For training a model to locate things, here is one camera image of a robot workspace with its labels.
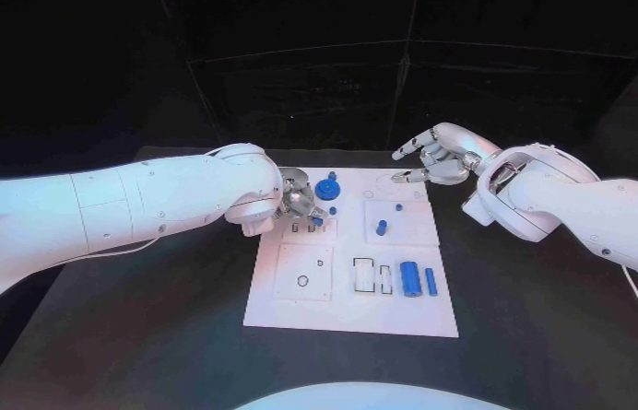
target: small blue piece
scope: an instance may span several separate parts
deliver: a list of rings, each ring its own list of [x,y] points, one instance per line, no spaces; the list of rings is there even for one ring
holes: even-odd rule
[[[426,280],[429,281],[429,295],[436,297],[439,293],[436,291],[435,272],[432,269],[426,269]]]
[[[324,201],[332,201],[342,192],[340,183],[335,180],[325,179],[317,183],[315,193],[317,197]]]
[[[386,235],[386,228],[389,228],[389,222],[381,219],[377,226],[377,234],[380,235],[380,237]]]
[[[400,265],[403,279],[403,294],[416,298],[423,295],[422,280],[419,279],[419,267],[415,261],[406,261]]]

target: black table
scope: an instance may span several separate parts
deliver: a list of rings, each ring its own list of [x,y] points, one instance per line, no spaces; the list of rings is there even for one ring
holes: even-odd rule
[[[139,159],[197,149],[146,147]],[[396,167],[390,153],[270,151],[283,166]],[[0,367],[0,408],[228,409],[289,388],[383,381],[520,409],[638,405],[638,302],[560,228],[537,244],[429,186],[461,338],[243,327],[260,238],[220,220],[70,264]]]

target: robotic hand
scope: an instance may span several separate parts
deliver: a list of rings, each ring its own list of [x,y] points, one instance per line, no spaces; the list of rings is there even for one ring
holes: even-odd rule
[[[501,150],[452,123],[441,123],[393,153],[422,149],[425,168],[394,182],[458,184],[478,175],[464,212],[488,226],[497,221],[523,240],[540,241],[563,223],[594,254],[638,270],[638,182],[602,181],[553,146]]]
[[[94,254],[106,249],[151,244],[221,215],[254,236],[273,229],[282,216],[324,219],[328,213],[315,206],[306,173],[279,169],[250,144],[0,181],[0,293],[34,272],[106,256]]]

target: white board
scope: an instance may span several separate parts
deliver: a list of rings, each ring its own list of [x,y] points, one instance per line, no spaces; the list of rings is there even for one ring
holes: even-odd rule
[[[312,186],[332,170],[342,193],[317,204],[327,211],[337,207],[337,215],[314,231],[306,218],[282,218],[262,235],[244,325],[459,337],[426,185],[394,184],[390,177],[402,170],[304,168]],[[381,219],[389,223],[383,236]],[[376,292],[355,291],[358,258],[374,260]],[[405,261],[419,265],[418,298],[403,295]],[[381,293],[383,265],[393,294]],[[436,297],[426,268],[435,272]]]

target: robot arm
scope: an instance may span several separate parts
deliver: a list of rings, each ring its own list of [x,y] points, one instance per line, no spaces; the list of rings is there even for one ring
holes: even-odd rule
[[[272,230],[282,216],[327,216],[304,171],[280,170],[254,145],[2,181],[0,293],[52,265],[200,228],[223,215],[246,236]]]
[[[394,182],[457,184],[474,171],[478,188],[462,210],[480,224],[497,221],[519,238],[536,242],[563,223],[598,256],[638,270],[638,182],[602,182],[553,146],[501,150],[451,123],[415,137],[394,159],[420,147],[426,167],[397,173]]]

